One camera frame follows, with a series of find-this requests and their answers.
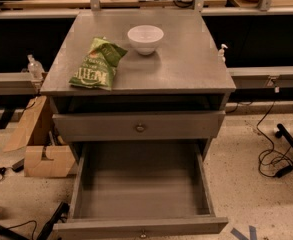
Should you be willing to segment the grey drawer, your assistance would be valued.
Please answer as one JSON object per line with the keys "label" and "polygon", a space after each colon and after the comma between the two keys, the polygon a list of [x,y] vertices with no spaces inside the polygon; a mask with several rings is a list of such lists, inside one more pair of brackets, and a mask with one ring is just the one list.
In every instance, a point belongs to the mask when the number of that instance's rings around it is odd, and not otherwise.
{"label": "grey drawer", "polygon": [[215,138],[222,111],[54,114],[66,142]]}
{"label": "grey drawer", "polygon": [[110,141],[83,147],[63,240],[218,234],[195,141]]}

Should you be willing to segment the grey top drawer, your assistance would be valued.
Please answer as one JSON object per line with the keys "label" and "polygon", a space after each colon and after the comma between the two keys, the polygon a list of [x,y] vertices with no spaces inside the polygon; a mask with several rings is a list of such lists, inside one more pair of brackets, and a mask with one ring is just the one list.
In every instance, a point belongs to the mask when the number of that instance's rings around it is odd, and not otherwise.
{"label": "grey top drawer", "polygon": [[54,114],[66,142],[215,138],[222,111]]}

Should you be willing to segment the grey wooden drawer cabinet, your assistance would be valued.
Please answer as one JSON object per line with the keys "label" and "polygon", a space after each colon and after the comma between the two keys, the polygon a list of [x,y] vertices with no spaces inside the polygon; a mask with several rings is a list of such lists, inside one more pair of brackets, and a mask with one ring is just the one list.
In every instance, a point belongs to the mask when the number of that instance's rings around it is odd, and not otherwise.
{"label": "grey wooden drawer cabinet", "polygon": [[[128,31],[153,25],[164,32],[150,55],[139,54]],[[126,49],[111,90],[74,87],[70,78],[95,37]],[[80,13],[41,92],[54,114],[222,111],[235,84],[218,56],[204,20],[194,10],[101,10]],[[214,138],[195,141],[206,153]]]}

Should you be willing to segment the green kettle chips bag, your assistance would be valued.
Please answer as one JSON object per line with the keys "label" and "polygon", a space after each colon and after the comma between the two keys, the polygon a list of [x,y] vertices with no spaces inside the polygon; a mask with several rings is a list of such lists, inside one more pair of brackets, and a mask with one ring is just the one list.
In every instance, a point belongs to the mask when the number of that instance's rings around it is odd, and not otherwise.
{"label": "green kettle chips bag", "polygon": [[69,84],[89,89],[111,90],[120,60],[127,51],[105,37],[95,37]]}

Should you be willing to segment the white ceramic bowl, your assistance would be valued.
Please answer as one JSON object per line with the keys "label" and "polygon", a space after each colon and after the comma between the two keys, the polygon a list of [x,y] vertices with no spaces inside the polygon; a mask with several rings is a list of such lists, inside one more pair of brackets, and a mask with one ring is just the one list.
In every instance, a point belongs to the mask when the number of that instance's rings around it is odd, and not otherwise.
{"label": "white ceramic bowl", "polygon": [[131,28],[127,37],[131,46],[139,54],[150,55],[160,46],[164,32],[153,25],[139,25]]}

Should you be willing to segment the small white pump bottle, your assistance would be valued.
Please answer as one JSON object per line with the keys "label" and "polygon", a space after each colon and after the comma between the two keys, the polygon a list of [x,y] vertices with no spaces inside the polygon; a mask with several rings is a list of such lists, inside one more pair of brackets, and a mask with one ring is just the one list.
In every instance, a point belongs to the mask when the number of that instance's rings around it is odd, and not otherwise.
{"label": "small white pump bottle", "polygon": [[218,56],[222,59],[223,62],[226,62],[225,51],[228,49],[226,44],[221,44],[220,49],[218,50]]}

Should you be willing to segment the cardboard box piece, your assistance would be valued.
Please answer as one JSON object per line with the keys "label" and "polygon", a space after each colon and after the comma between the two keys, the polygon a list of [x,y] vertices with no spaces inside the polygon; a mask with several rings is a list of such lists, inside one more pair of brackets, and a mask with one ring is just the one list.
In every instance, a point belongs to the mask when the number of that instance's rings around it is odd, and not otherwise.
{"label": "cardboard box piece", "polygon": [[69,146],[28,146],[25,151],[26,177],[66,177],[75,164]]}

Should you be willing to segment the clear sanitizer bottle left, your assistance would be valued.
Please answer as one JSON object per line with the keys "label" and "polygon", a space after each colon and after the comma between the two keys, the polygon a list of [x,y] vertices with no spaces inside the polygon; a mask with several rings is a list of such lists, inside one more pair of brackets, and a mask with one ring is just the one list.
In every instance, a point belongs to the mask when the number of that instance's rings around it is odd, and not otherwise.
{"label": "clear sanitizer bottle left", "polygon": [[31,73],[32,77],[35,80],[42,80],[43,76],[42,74],[44,73],[44,69],[42,64],[37,61],[32,54],[27,56],[28,58],[28,71]]}

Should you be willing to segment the leaning cardboard sheet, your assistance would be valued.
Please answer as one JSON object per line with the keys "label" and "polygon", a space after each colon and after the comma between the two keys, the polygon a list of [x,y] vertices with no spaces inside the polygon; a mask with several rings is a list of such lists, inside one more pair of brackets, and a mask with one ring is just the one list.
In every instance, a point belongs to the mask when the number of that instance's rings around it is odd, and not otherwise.
{"label": "leaning cardboard sheet", "polygon": [[4,152],[19,150],[28,145],[46,100],[45,96],[38,96],[29,101],[14,132],[3,148]]}

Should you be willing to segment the black stand leg bottom left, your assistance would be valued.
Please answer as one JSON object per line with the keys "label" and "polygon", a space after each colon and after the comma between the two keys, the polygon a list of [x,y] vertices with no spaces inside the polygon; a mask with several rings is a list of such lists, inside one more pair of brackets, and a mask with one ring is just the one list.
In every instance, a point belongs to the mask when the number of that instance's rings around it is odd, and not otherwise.
{"label": "black stand leg bottom left", "polygon": [[45,223],[36,240],[47,240],[53,230],[53,226],[61,219],[63,214],[69,211],[69,205],[61,202],[52,217]]}

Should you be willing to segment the black chair base leg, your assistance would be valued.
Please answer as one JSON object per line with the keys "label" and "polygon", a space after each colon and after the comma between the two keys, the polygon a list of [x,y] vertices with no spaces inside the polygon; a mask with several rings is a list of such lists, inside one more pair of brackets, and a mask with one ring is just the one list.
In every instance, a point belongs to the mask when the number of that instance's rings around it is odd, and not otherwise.
{"label": "black chair base leg", "polygon": [[287,142],[290,144],[290,146],[293,148],[293,137],[288,132],[288,130],[284,127],[283,124],[279,123],[277,125],[277,131],[275,133],[275,137],[276,138],[284,137],[287,140]]}

